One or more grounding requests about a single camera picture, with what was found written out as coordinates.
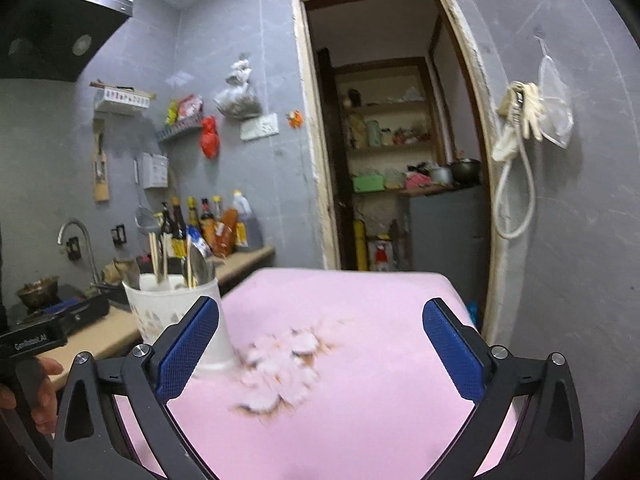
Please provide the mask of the white plastic utensil holder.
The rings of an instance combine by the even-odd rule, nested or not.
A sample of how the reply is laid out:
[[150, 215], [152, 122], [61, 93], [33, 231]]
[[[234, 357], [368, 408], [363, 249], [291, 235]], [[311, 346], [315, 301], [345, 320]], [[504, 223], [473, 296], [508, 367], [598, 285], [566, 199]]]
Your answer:
[[139, 289], [132, 289], [126, 284], [124, 289], [139, 333], [147, 344], [154, 344], [165, 328], [178, 323], [198, 298], [213, 298], [220, 310], [219, 326], [198, 361], [194, 374], [197, 378], [205, 378], [240, 365], [224, 318], [216, 278], [204, 285], [187, 288], [182, 275], [169, 274], [166, 281], [157, 283], [154, 274], [141, 274]]

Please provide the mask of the wooden chopstick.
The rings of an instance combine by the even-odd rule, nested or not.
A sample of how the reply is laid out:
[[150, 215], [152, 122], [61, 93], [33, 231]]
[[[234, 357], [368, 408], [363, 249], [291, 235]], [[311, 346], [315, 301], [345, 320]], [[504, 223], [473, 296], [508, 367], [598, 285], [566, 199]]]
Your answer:
[[191, 262], [191, 237], [188, 234], [186, 236], [186, 286], [188, 288], [193, 287], [193, 271], [192, 271], [192, 262]]
[[168, 274], [168, 253], [166, 246], [166, 235], [160, 233], [160, 283], [167, 280]]
[[157, 234], [155, 232], [149, 234], [149, 245], [154, 278], [157, 283], [160, 283], [162, 272], [160, 272], [160, 253], [158, 252]]

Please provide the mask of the stainless steel peeler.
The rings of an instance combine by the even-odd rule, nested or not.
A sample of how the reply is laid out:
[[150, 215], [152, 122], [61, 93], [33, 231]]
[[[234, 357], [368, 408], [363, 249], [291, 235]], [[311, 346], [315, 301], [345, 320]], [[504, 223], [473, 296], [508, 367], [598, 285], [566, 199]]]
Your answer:
[[132, 289], [140, 288], [140, 268], [134, 259], [122, 260], [119, 263], [122, 281]]

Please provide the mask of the large steel spoon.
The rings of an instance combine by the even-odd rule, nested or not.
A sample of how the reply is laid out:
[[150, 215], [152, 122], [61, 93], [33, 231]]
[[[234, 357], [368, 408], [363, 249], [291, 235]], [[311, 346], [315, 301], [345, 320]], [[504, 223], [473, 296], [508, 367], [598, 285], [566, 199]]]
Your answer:
[[[193, 287], [198, 287], [208, 283], [212, 278], [210, 277], [209, 266], [207, 260], [192, 246], [191, 247], [191, 262], [193, 271]], [[186, 257], [182, 258], [182, 274], [184, 282], [186, 283]]]

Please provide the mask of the steel kitchen faucet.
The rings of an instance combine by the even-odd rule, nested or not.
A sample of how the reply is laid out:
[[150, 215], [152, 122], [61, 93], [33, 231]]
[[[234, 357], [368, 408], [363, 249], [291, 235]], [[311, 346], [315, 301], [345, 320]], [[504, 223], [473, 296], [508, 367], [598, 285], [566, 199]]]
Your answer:
[[[77, 228], [80, 231], [80, 237], [77, 242], [72, 242], [73, 237], [66, 237], [66, 233], [70, 228]], [[96, 257], [94, 256], [91, 237], [84, 222], [76, 218], [68, 218], [65, 220], [58, 229], [58, 234], [56, 234], [56, 244], [69, 255], [72, 255], [73, 260], [87, 256], [91, 272], [91, 283], [97, 285], [102, 282], [102, 276], [96, 265]]]

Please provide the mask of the wooden countertop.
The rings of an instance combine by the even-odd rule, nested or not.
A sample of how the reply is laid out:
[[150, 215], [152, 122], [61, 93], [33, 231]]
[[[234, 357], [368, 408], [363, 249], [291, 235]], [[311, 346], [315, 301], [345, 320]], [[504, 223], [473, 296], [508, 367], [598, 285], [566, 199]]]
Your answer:
[[62, 389], [78, 353], [87, 351], [98, 359], [116, 356], [138, 339], [152, 344], [163, 329], [183, 315], [202, 292], [220, 299], [253, 271], [270, 266], [276, 248], [265, 246], [254, 252], [236, 252], [225, 259], [213, 260], [216, 282], [198, 288], [180, 288], [168, 292], [135, 292], [129, 311], [111, 306], [107, 315], [67, 338], [66, 345], [44, 352], [46, 358], [60, 362], [64, 370], [51, 377], [55, 389]]

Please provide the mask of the dark sauce bottle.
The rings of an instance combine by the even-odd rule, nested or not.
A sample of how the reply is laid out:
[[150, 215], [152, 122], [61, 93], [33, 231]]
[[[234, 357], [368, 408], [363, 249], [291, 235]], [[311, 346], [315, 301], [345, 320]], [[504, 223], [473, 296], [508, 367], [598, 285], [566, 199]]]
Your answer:
[[183, 220], [180, 200], [178, 197], [171, 199], [172, 213], [174, 214], [174, 227], [172, 228], [172, 247], [177, 258], [186, 256], [186, 222]]

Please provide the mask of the grey cabinet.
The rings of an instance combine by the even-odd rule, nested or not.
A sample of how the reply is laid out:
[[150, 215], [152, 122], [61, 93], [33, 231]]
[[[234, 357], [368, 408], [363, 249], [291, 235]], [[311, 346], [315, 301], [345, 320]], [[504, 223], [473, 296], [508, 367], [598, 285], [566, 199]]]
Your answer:
[[412, 270], [442, 274], [465, 304], [484, 304], [489, 272], [489, 203], [484, 188], [407, 200]]

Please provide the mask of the red white bottle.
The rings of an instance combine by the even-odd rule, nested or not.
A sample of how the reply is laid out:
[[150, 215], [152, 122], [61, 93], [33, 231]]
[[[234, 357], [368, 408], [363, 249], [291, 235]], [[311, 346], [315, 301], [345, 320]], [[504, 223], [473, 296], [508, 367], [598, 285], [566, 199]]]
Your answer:
[[389, 240], [376, 240], [373, 252], [373, 270], [375, 272], [390, 272], [393, 256], [390, 254], [392, 244]]

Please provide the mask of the white blue seasoning bag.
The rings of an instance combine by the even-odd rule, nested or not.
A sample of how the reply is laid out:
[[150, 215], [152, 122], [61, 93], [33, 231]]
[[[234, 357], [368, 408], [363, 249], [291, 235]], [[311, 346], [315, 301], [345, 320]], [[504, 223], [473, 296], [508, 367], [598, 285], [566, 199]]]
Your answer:
[[201, 231], [196, 226], [190, 224], [186, 227], [188, 237], [190, 237], [191, 245], [202, 255], [204, 259], [210, 258], [213, 255], [212, 250], [207, 244]]

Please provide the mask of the pink floral tablecloth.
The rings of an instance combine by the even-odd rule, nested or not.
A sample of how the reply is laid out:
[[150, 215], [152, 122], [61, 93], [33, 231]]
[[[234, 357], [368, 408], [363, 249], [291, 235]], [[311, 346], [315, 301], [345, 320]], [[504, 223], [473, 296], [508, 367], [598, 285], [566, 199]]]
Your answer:
[[222, 300], [237, 370], [168, 404], [223, 479], [417, 479], [472, 412], [422, 310], [469, 313], [435, 273], [262, 269]]

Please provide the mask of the orange snack bag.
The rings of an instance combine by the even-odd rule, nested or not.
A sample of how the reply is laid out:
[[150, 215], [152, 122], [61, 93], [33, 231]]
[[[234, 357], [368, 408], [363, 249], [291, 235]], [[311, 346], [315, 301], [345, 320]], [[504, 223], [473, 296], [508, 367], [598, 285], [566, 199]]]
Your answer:
[[224, 211], [216, 223], [213, 253], [218, 258], [227, 258], [233, 252], [236, 237], [236, 224], [239, 213], [235, 208]]

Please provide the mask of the yellow canister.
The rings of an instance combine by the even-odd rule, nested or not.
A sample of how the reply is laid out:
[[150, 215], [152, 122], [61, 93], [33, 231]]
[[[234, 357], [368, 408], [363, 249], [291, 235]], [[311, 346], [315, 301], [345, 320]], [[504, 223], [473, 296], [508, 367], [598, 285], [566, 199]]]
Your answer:
[[367, 271], [369, 269], [369, 263], [366, 225], [360, 219], [354, 221], [354, 237], [357, 270]]

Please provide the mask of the large cooking oil jug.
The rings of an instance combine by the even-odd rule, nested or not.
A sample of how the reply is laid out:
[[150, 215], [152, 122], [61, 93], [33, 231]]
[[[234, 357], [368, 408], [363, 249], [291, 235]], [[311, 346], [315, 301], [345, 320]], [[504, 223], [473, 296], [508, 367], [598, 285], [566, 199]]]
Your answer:
[[240, 190], [233, 192], [233, 208], [238, 212], [235, 247], [239, 252], [254, 252], [262, 248], [262, 230], [250, 202]]

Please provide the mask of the black cooking pot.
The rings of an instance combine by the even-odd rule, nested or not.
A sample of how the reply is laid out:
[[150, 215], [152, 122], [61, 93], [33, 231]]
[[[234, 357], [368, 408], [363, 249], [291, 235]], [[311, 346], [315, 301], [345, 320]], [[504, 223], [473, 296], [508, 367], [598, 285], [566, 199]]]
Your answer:
[[452, 162], [449, 167], [458, 188], [472, 188], [482, 184], [482, 163], [479, 160], [462, 158]]

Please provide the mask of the green box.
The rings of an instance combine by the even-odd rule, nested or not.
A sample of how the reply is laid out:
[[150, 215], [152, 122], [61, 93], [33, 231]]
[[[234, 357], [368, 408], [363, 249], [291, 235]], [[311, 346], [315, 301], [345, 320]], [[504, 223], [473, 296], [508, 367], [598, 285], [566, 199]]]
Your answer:
[[382, 174], [362, 174], [352, 178], [355, 193], [376, 193], [385, 190], [385, 178]]

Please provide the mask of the red plastic bag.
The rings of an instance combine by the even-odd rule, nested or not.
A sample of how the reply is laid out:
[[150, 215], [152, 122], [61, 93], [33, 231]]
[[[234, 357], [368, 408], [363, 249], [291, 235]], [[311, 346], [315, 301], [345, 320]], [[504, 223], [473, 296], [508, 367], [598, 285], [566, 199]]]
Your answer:
[[207, 116], [201, 122], [202, 132], [200, 137], [200, 148], [203, 155], [208, 159], [214, 159], [219, 154], [220, 139], [217, 131], [216, 119], [214, 116]]

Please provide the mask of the clear plastic bag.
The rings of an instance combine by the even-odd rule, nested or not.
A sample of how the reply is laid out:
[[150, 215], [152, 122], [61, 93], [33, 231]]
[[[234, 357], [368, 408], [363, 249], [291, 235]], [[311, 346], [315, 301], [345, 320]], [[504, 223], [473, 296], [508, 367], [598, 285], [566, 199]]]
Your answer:
[[537, 37], [537, 41], [542, 52], [538, 68], [538, 90], [542, 106], [539, 128], [546, 140], [566, 150], [574, 127], [570, 89], [562, 81], [558, 66], [544, 40]]

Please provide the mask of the white rubber gloves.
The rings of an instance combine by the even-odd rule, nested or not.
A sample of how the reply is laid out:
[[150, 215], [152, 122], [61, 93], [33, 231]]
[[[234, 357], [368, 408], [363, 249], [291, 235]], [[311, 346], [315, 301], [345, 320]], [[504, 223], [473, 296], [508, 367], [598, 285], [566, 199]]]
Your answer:
[[544, 140], [539, 125], [543, 111], [544, 106], [536, 84], [512, 81], [497, 110], [503, 124], [498, 140], [492, 147], [492, 160], [508, 162], [518, 154], [524, 140]]

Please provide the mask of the grey hanging plastic bag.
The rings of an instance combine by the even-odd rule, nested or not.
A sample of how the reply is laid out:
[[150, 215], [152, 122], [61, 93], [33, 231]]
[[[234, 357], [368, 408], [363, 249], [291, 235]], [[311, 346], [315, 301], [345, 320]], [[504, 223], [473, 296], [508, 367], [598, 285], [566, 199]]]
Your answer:
[[262, 103], [250, 80], [252, 73], [248, 56], [241, 53], [224, 80], [227, 87], [214, 96], [214, 103], [222, 116], [242, 122], [262, 114]]

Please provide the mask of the black range hood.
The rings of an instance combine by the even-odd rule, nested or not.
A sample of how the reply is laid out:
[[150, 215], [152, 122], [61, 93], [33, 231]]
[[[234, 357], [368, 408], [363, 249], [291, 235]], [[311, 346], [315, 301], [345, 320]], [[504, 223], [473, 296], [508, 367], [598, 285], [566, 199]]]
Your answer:
[[77, 81], [133, 10], [134, 0], [27, 0], [1, 35], [1, 77]]

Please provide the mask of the wooden wall board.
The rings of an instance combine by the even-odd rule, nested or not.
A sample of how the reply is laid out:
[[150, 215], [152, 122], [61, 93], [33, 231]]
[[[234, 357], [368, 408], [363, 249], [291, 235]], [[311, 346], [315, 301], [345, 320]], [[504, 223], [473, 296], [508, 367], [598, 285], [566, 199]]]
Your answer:
[[103, 119], [94, 118], [93, 130], [93, 198], [96, 203], [106, 203], [110, 200], [108, 188], [107, 157], [104, 152], [105, 122]]

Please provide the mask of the white wall box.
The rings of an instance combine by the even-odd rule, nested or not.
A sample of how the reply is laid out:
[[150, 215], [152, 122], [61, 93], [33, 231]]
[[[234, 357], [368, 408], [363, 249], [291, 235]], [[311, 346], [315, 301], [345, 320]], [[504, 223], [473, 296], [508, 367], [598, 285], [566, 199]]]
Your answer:
[[168, 158], [165, 155], [142, 153], [138, 159], [138, 179], [145, 190], [168, 188]]

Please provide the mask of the white wall rack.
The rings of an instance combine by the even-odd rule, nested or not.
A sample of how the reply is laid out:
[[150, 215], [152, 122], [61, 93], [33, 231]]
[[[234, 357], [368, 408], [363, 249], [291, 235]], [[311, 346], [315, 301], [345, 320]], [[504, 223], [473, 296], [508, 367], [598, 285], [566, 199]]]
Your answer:
[[134, 87], [110, 86], [95, 80], [90, 87], [96, 89], [93, 108], [96, 112], [134, 116], [145, 112], [156, 99], [155, 93], [149, 93]]

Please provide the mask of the white wall socket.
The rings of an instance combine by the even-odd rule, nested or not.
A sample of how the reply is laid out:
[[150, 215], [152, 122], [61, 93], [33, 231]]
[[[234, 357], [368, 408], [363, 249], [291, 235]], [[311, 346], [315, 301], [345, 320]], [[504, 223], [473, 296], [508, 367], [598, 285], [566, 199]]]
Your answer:
[[275, 136], [279, 133], [278, 115], [272, 113], [241, 122], [240, 138], [243, 142]]

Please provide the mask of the wooden door frame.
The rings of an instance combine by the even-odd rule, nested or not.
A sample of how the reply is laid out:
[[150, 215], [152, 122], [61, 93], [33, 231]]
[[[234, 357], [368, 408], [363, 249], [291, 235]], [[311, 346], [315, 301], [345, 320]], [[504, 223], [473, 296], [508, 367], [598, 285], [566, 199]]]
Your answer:
[[[342, 130], [340, 108], [329, 104], [323, 94], [322, 78], [318, 73], [317, 55], [312, 46], [308, 10], [315, 3], [329, 4], [333, 0], [292, 0], [293, 26], [296, 42], [299, 80], [303, 88], [305, 118], [312, 172], [317, 190], [323, 266], [326, 270], [354, 270], [357, 257], [352, 222], [342, 227], [342, 207], [337, 203], [332, 170], [332, 143], [329, 123]], [[497, 203], [498, 169], [490, 160], [492, 141], [498, 132], [497, 116], [492, 106], [488, 76], [474, 38], [458, 0], [436, 0], [438, 12], [445, 20], [448, 32], [454, 36], [454, 52], [462, 66], [465, 87], [474, 108], [474, 124], [480, 139], [480, 157], [488, 185], [491, 205]]]

